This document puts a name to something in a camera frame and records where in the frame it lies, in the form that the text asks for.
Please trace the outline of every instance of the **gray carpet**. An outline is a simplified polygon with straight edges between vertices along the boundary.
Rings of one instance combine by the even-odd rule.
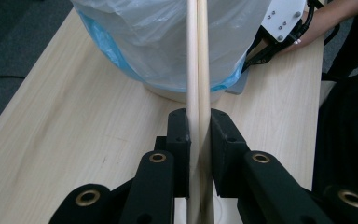
[[[0,0],[0,76],[26,77],[71,8],[65,0]],[[344,22],[325,47],[324,72],[350,26],[351,21]],[[0,114],[21,83],[20,78],[0,78]]]

